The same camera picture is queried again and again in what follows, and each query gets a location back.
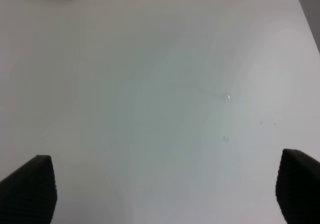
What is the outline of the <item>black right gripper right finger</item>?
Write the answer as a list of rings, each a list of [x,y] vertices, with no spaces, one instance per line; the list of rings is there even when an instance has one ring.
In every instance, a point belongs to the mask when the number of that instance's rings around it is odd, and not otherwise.
[[[320,222],[320,163],[300,150],[283,149],[275,196],[288,224]]]

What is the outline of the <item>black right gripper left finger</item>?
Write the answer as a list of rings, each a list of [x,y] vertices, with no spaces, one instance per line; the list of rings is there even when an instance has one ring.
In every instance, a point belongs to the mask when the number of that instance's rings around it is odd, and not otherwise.
[[[52,158],[36,155],[0,182],[0,222],[50,224],[57,200]]]

